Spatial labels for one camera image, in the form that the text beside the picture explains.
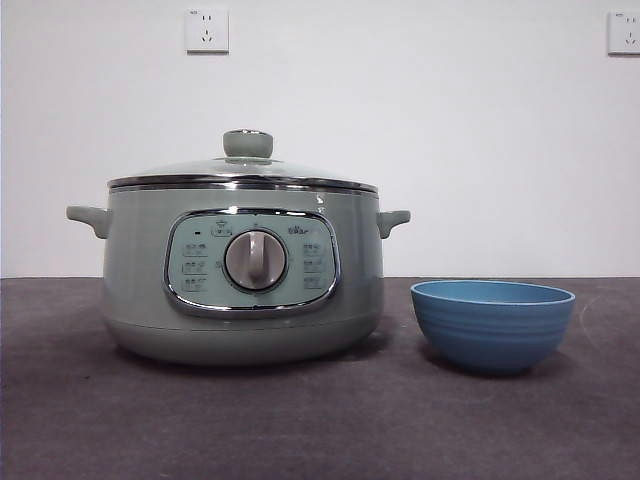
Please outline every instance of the pot handle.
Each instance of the pot handle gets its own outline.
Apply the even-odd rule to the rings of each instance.
[[[388,238],[393,227],[400,225],[401,223],[407,223],[409,220],[411,220],[411,212],[409,210],[379,212],[378,230],[380,231],[380,238]]]
[[[67,218],[76,222],[86,223],[93,227],[93,231],[98,238],[109,236],[111,226],[111,210],[96,207],[82,207],[72,205],[67,207]]]

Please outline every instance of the control knob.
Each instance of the control knob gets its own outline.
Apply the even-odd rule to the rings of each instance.
[[[275,285],[284,273],[286,255],[275,236],[251,230],[231,241],[224,263],[229,277],[240,287],[265,290]]]

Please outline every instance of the gray table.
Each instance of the gray table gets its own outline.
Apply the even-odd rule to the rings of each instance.
[[[98,279],[4,280],[3,478],[640,478],[640,279],[543,280],[576,293],[571,327],[510,379],[428,347],[414,281],[345,353],[219,369],[116,348]]]

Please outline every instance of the cooker base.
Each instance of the cooker base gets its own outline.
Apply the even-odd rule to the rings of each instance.
[[[139,355],[189,365],[264,365],[317,357],[367,337],[377,316],[263,330],[178,330],[105,318],[116,342]]]

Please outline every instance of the blue bowl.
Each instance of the blue bowl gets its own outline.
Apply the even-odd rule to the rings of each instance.
[[[420,329],[447,359],[472,372],[510,375],[562,341],[575,295],[559,288],[485,280],[411,287]]]

